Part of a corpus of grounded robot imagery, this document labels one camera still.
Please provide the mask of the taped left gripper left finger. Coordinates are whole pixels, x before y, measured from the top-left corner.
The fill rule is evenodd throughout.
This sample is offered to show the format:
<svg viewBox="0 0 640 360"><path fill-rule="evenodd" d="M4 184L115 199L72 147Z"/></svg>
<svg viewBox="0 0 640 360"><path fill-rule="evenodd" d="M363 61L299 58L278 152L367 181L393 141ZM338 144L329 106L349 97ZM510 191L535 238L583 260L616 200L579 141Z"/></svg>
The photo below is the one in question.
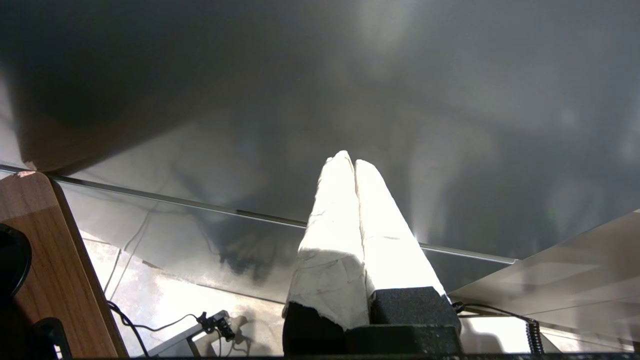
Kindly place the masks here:
<svg viewBox="0 0 640 360"><path fill-rule="evenodd" d="M327 158L297 250L282 311L287 356L343 354L347 332L370 325L355 169L349 153Z"/></svg>

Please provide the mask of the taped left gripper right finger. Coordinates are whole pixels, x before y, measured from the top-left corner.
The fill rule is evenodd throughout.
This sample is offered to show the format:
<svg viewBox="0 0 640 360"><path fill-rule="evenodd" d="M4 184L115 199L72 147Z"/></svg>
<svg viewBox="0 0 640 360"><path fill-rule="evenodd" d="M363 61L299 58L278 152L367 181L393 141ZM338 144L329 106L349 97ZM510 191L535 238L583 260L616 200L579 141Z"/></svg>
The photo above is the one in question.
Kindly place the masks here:
<svg viewBox="0 0 640 360"><path fill-rule="evenodd" d="M450 298L380 171L355 162L356 215L363 251L364 317L358 326L461 330Z"/></svg>

